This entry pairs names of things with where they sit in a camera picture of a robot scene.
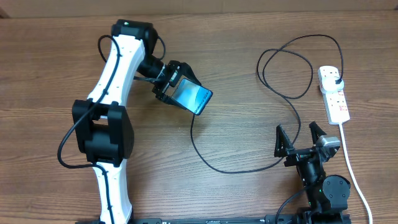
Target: table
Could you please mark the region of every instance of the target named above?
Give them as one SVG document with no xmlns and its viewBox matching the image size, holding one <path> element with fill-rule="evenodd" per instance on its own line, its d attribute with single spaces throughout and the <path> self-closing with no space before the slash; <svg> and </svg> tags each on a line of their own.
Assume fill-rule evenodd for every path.
<svg viewBox="0 0 398 224">
<path fill-rule="evenodd" d="M 154 23 L 167 45 L 164 61 L 189 63 L 214 92 L 193 134 L 203 156 L 223 170 L 275 162 L 275 127 L 282 124 L 291 138 L 297 130 L 288 104 L 255 75 L 262 51 L 300 35 L 333 36 L 345 58 L 351 120 L 344 127 L 354 173 L 375 222 L 396 223 L 396 11 L 0 19 L 0 223 L 73 223 L 99 217 L 92 169 L 68 170 L 58 163 L 56 151 L 73 123 L 74 100 L 84 100 L 102 72 L 97 39 L 109 34 L 119 18 Z M 303 39 L 288 49 L 306 56 L 315 70 L 322 65 L 340 68 L 329 39 Z M 154 54 L 161 52 L 158 44 Z M 303 124 L 297 149 L 311 145 L 311 121 L 328 134 L 340 135 L 327 122 L 316 71 L 314 75 L 308 93 L 292 101 Z M 279 54 L 267 77 L 276 90 L 298 95 L 308 85 L 310 70 L 298 57 Z M 252 174 L 209 169 L 190 142 L 192 115 L 156 100 L 150 83 L 134 82 L 127 111 L 136 134 L 127 165 L 136 218 L 261 217 L 275 213 L 302 188 L 295 168 L 282 164 Z M 69 164 L 86 162 L 74 134 L 63 158 Z M 351 180 L 342 150 L 325 170 Z M 302 196 L 284 213 L 294 213 L 306 202 Z M 346 213 L 353 223 L 367 223 L 354 188 L 348 203 Z"/>
</svg>

